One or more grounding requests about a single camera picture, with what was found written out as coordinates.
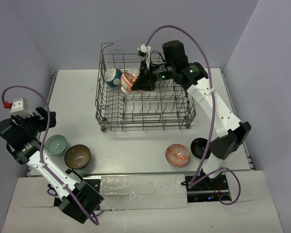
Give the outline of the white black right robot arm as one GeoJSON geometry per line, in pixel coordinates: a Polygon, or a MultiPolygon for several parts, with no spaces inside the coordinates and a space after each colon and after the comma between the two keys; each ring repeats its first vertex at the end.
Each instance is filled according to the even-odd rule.
{"type": "Polygon", "coordinates": [[[205,160],[203,168],[198,169],[202,177],[193,178],[190,185],[201,181],[203,188],[211,190],[218,184],[217,177],[224,170],[225,160],[245,141],[251,125],[235,116],[214,90],[210,72],[205,71],[198,62],[189,63],[184,45],[180,41],[166,42],[162,48],[164,62],[157,65],[150,60],[151,47],[144,44],[138,46],[137,54],[143,60],[140,74],[131,89],[154,91],[156,83],[171,79],[201,106],[211,120],[210,130],[218,136],[207,141],[205,152],[209,151],[210,156],[205,160]]]}

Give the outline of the orange floral pattern bowl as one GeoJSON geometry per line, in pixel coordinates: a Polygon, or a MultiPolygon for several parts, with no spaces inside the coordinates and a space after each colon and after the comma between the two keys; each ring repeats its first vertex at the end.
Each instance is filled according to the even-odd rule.
{"type": "Polygon", "coordinates": [[[121,91],[126,95],[141,94],[142,91],[133,91],[131,88],[136,81],[136,77],[128,72],[123,72],[121,75],[121,91]]]}

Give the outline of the white bowl red diamond pattern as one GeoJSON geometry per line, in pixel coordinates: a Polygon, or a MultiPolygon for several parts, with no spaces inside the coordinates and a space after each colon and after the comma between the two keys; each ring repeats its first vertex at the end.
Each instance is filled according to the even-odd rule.
{"type": "Polygon", "coordinates": [[[132,76],[136,77],[136,78],[137,78],[137,77],[139,76],[139,74],[140,74],[140,70],[139,70],[138,68],[128,69],[127,72],[128,72],[129,74],[131,74],[132,76]]]}

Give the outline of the blue triangle pattern bowl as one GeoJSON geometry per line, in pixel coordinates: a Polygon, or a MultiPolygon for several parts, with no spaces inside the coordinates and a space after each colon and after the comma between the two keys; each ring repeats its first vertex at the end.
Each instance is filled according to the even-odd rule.
{"type": "Polygon", "coordinates": [[[106,71],[104,76],[105,83],[110,87],[116,87],[121,84],[122,71],[117,68],[111,68],[106,71]]]}

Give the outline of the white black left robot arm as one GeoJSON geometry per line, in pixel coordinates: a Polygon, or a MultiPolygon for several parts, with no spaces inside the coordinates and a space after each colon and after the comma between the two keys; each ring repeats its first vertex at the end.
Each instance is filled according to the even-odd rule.
{"type": "Polygon", "coordinates": [[[37,139],[39,132],[47,133],[56,125],[56,113],[36,108],[32,116],[11,116],[0,122],[0,137],[16,162],[38,171],[51,185],[61,200],[59,209],[67,216],[83,224],[87,220],[99,225],[94,211],[104,198],[81,176],[71,177],[74,170],[63,171],[51,159],[42,143],[37,139]]]}

